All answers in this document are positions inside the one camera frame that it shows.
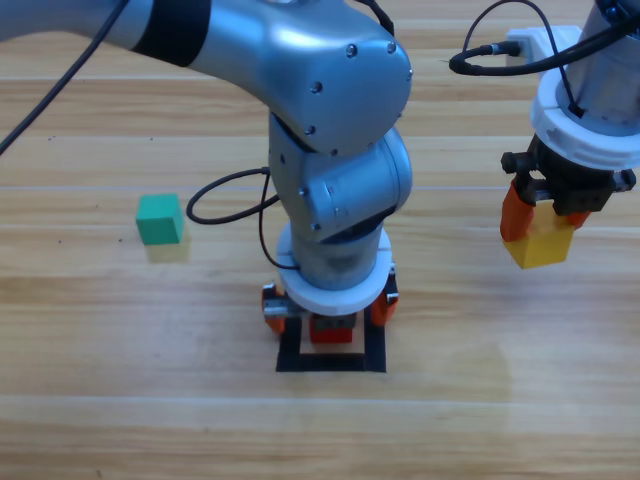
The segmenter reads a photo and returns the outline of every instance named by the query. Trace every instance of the green block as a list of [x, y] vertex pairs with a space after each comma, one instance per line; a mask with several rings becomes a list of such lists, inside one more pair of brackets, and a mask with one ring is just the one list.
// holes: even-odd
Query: green block
[[180, 243], [184, 231], [184, 218], [178, 195], [140, 197], [136, 224], [145, 245]]

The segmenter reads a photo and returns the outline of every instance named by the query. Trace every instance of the wooden surface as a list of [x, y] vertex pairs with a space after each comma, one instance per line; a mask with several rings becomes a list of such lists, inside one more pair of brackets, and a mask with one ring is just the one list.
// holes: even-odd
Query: wooden surface
[[[519, 270], [498, 232], [536, 77], [449, 73], [480, 0], [384, 2], [415, 87], [400, 128], [415, 191], [388, 221], [401, 303], [387, 375], [277, 374], [256, 220], [145, 250], [139, 196], [183, 201], [265, 164], [266, 110], [215, 79], [103, 47], [0, 159], [0, 479], [640, 477], [640, 196], [615, 197], [569, 260]], [[589, 1], [540, 1], [582, 24]], [[522, 5], [477, 43], [537, 25]], [[0, 133], [86, 40], [0, 45]], [[202, 214], [253, 204], [260, 180]], [[267, 214], [275, 239], [285, 217]]]

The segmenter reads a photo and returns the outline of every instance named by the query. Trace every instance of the black tape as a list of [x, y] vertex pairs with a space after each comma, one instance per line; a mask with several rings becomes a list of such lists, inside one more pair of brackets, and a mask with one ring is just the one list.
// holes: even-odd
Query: black tape
[[212, 0], [154, 0], [147, 28], [133, 51], [188, 67], [209, 32]]
[[371, 308], [364, 312], [364, 353], [300, 353], [302, 321], [288, 318], [280, 336], [277, 372], [376, 372], [386, 373], [384, 327], [371, 322]]

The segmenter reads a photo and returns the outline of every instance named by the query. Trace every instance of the black cable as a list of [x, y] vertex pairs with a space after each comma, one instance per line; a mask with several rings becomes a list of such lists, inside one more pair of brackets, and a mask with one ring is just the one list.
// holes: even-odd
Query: black cable
[[254, 168], [252, 170], [245, 170], [243, 172], [233, 173], [231, 175], [227, 175], [226, 177], [223, 177], [207, 185], [206, 187], [201, 189], [198, 193], [196, 193], [193, 196], [193, 198], [191, 198], [191, 200], [189, 200], [189, 203], [187, 204], [187, 217], [191, 221], [195, 223], [199, 223], [200, 225], [223, 225], [225, 223], [236, 222], [238, 220], [242, 220], [243, 218], [250, 217], [251, 215], [262, 212], [266, 208], [269, 208], [271, 205], [278, 203], [280, 198], [278, 197], [278, 195], [274, 195], [273, 197], [271, 197], [269, 200], [266, 200], [266, 201], [263, 198], [262, 201], [255, 207], [251, 207], [242, 212], [235, 213], [227, 217], [220, 217], [220, 218], [201, 218], [201, 217], [198, 217], [193, 212], [193, 209], [195, 208], [196, 203], [198, 203], [198, 201], [202, 197], [204, 197], [207, 193], [209, 193], [211, 190], [218, 188], [220, 185], [230, 182], [231, 180], [248, 177], [250, 175], [269, 175], [269, 167]]
[[[265, 175], [266, 176], [266, 180], [264, 182], [264, 189], [262, 191], [262, 198], [260, 199], [260, 203], [254, 207], [248, 208], [247, 210], [244, 210], [242, 212], [239, 213], [234, 213], [233, 215], [228, 215], [226, 217], [219, 217], [219, 218], [201, 218], [198, 217], [194, 212], [194, 208], [196, 206], [196, 204], [198, 203], [198, 201], [200, 201], [200, 199], [202, 197], [204, 197], [207, 193], [209, 193], [211, 190], [219, 187], [220, 185], [223, 185], [227, 182], [230, 182], [231, 180], [236, 180], [238, 178], [243, 178], [243, 177], [248, 177], [250, 175]], [[232, 173], [231, 175], [227, 175], [226, 177], [222, 177], [219, 180], [216, 180], [215, 182], [207, 185], [206, 187], [202, 188], [200, 191], [198, 191], [198, 193], [196, 193], [191, 200], [189, 200], [189, 203], [187, 204], [187, 217], [195, 222], [195, 223], [199, 223], [200, 225], [223, 225], [225, 223], [232, 223], [232, 222], [236, 222], [238, 220], [242, 220], [243, 218], [247, 218], [250, 217], [251, 215], [254, 214], [259, 214], [258, 216], [258, 235], [260, 237], [260, 246], [262, 247], [262, 251], [264, 252], [264, 256], [267, 257], [267, 260], [269, 260], [269, 262], [271, 262], [271, 264], [277, 268], [280, 268], [282, 270], [299, 270], [299, 267], [288, 267], [286, 265], [281, 265], [278, 262], [276, 262], [271, 255], [269, 254], [269, 251], [267, 250], [267, 246], [265, 244], [264, 241], [264, 231], [263, 231], [263, 224], [264, 224], [264, 211], [269, 208], [270, 206], [278, 203], [280, 201], [280, 197], [278, 197], [278, 195], [274, 195], [273, 197], [271, 197], [269, 200], [267, 200], [267, 190], [269, 189], [269, 180], [271, 178], [271, 171], [269, 170], [269, 167], [262, 167], [262, 168], [254, 168], [252, 170], [245, 170], [243, 172], [236, 172], [236, 173]]]
[[375, 16], [378, 18], [378, 22], [380, 22], [380, 25], [382, 26], [382, 28], [384, 28], [387, 32], [389, 32], [391, 35], [395, 37], [396, 29], [395, 29], [395, 25], [393, 24], [393, 21], [391, 20], [391, 17], [389, 17], [389, 15], [387, 15], [387, 13], [382, 9], [382, 7], [378, 5], [378, 2], [376, 2], [376, 0], [355, 0], [355, 1], [369, 7], [373, 11]]
[[[553, 50], [553, 54], [558, 55], [559, 53], [558, 46], [556, 44], [556, 39], [553, 35], [553, 30], [551, 28], [551, 24], [549, 23], [549, 20], [547, 19], [547, 16], [540, 9], [540, 7], [538, 7], [535, 3], [529, 0], [500, 0], [494, 3], [493, 5], [491, 5], [489, 8], [487, 8], [476, 19], [476, 21], [473, 22], [473, 25], [471, 26], [471, 28], [469, 29], [469, 33], [467, 34], [467, 38], [465, 38], [464, 47], [462, 48], [462, 51], [466, 52], [467, 49], [469, 48], [469, 42], [471, 41], [473, 32], [475, 31], [478, 24], [482, 21], [482, 19], [484, 19], [484, 17], [486, 17], [489, 13], [491, 13], [493, 10], [495, 10], [499, 6], [507, 3], [522, 3], [532, 8], [538, 14], [540, 19], [542, 20], [542, 23], [544, 24], [544, 28], [546, 29], [547, 34], [549, 35], [549, 41], [551, 42], [551, 49]], [[571, 84], [569, 83], [567, 72], [565, 71], [564, 67], [559, 67], [559, 69], [560, 69], [560, 75], [562, 76], [562, 83], [564, 84], [564, 89], [567, 91], [567, 97], [569, 98], [569, 111], [576, 114], [578, 117], [582, 117], [584, 115], [584, 110], [578, 107], [578, 104], [576, 103], [575, 97], [573, 96], [573, 92], [571, 91]]]
[[471, 65], [467, 63], [466, 60], [469, 58], [480, 55], [492, 55], [492, 52], [494, 51], [497, 51], [497, 54], [518, 55], [517, 52], [513, 53], [514, 49], [519, 49], [517, 42], [501, 42], [494, 45], [484, 45], [455, 55], [449, 61], [449, 68], [460, 75], [489, 77], [510, 77], [546, 72], [554, 68], [564, 67], [565, 65], [583, 60], [584, 58], [607, 48], [618, 40], [635, 32], [638, 26], [640, 26], [640, 15], [634, 15], [633, 17], [608, 28], [597, 35], [589, 37], [576, 45], [561, 51], [558, 55], [553, 55], [526, 65], [511, 67], [482, 67], [480, 65]]
[[[266, 178], [264, 180], [264, 188], [262, 189], [262, 199], [260, 200], [261, 205], [265, 203], [265, 198], [267, 198], [267, 189], [269, 188], [270, 178], [271, 178], [271, 172], [268, 171], [266, 174]], [[264, 242], [264, 230], [262, 228], [262, 224], [264, 220], [264, 211], [265, 211], [265, 208], [261, 209], [260, 212], [258, 213], [258, 234], [260, 235], [260, 246], [262, 247], [264, 256], [267, 257], [267, 260], [269, 260], [269, 262], [271, 262], [271, 265], [273, 265], [276, 268], [279, 268], [280, 270], [300, 270], [300, 267], [298, 266], [290, 267], [287, 265], [282, 265], [276, 262], [273, 258], [271, 258], [271, 255], [269, 255], [269, 251], [267, 250], [267, 245]]]
[[58, 83], [54, 85], [49, 93], [36, 105], [36, 107], [26, 116], [26, 118], [18, 125], [3, 141], [0, 143], [0, 155], [2, 155], [12, 144], [15, 142], [24, 131], [40, 116], [42, 112], [49, 106], [49, 104], [55, 100], [58, 94], [67, 86], [76, 73], [87, 63], [87, 60], [98, 49], [100, 44], [107, 37], [111, 28], [115, 25], [116, 21], [120, 17], [120, 14], [124, 11], [125, 7], [129, 3], [129, 0], [121, 0], [120, 3], [113, 9], [111, 15], [104, 23], [102, 28], [98, 31], [95, 38], [87, 49], [80, 55], [78, 60], [69, 68], [69, 70], [62, 76]]

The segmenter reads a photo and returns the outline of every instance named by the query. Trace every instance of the yellow cube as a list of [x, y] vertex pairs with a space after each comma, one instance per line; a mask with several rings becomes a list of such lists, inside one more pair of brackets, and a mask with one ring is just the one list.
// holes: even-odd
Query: yellow cube
[[504, 242], [520, 268], [536, 268], [567, 259], [575, 228], [566, 217], [559, 217], [551, 202], [536, 206], [527, 235], [516, 242]]

